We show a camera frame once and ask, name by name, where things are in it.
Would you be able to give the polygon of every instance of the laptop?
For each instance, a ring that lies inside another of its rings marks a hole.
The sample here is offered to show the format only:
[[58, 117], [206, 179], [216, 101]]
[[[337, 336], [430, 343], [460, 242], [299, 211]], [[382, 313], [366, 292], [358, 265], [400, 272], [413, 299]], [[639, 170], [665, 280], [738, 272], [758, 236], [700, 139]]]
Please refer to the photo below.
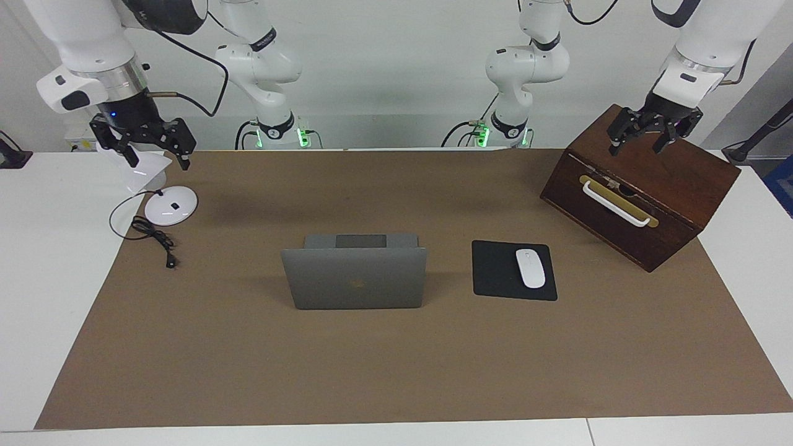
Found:
[[281, 259], [300, 310], [422, 304], [427, 250], [416, 234], [312, 234], [302, 249], [282, 250]]

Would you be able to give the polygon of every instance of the white table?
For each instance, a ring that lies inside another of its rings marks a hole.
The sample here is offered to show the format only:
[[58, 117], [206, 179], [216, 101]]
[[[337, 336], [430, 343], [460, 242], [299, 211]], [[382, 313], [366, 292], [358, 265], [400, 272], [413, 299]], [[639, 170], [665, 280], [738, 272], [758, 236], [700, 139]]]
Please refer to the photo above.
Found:
[[[0, 445], [793, 444], [793, 414], [8, 432], [35, 425], [121, 245], [107, 229], [128, 196], [116, 177], [95, 153], [39, 153], [0, 171]], [[793, 393], [793, 220], [745, 168], [699, 239]]]

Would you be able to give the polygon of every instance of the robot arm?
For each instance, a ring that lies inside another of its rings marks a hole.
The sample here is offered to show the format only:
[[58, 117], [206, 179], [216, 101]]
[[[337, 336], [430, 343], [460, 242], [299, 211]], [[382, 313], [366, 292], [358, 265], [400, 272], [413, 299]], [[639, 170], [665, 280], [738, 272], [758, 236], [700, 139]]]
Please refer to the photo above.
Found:
[[[194, 31], [206, 12], [206, 1], [200, 0], [171, 0], [167, 8], [155, 0], [123, 2], [141, 25], [167, 32]], [[196, 141], [184, 120], [165, 122], [159, 116], [135, 49], [124, 36], [118, 0], [25, 4], [63, 61], [36, 84], [44, 101], [58, 113], [98, 106], [100, 113], [90, 123], [98, 143], [132, 167], [138, 157], [130, 143], [148, 143], [173, 152], [186, 170]]]
[[490, 146], [512, 147], [523, 136], [533, 102], [530, 83], [561, 79], [570, 56], [560, 43], [559, 25], [565, 15], [562, 0], [521, 0], [520, 27], [531, 42], [495, 50], [487, 61], [488, 78], [498, 87], [490, 116]]
[[675, 13], [656, 16], [676, 28], [680, 38], [661, 67], [661, 74], [639, 111], [623, 109], [611, 126], [611, 154], [617, 155], [628, 140], [647, 132], [660, 132], [656, 153], [685, 138], [702, 117], [698, 105], [718, 87], [757, 39], [784, 0], [683, 0]]
[[247, 43], [221, 45], [215, 58], [228, 69], [229, 80], [254, 103], [262, 146], [300, 148], [301, 131], [278, 85], [297, 81], [302, 72], [300, 60], [278, 38], [259, 1], [220, 3], [229, 19], [228, 28]]

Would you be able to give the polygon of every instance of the wooden box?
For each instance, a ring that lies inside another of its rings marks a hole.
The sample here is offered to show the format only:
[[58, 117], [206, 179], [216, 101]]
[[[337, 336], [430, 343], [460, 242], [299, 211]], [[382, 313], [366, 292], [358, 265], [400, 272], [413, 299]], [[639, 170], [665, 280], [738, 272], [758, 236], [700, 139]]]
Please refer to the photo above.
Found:
[[567, 147], [541, 198], [647, 271], [707, 225], [739, 169], [685, 140], [653, 152], [657, 133], [608, 149], [611, 106]]

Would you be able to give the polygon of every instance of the black mouse pad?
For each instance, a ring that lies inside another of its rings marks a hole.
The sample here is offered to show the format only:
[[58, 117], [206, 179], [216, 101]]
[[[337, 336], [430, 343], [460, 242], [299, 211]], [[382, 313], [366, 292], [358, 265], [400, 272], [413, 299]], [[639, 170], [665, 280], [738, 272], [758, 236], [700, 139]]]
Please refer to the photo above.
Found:
[[[540, 288], [529, 288], [523, 284], [515, 256], [520, 249], [534, 249], [539, 254], [546, 276], [545, 285]], [[547, 245], [474, 240], [471, 242], [471, 252], [475, 294], [538, 301], [557, 300], [554, 269], [551, 266], [550, 249]]]

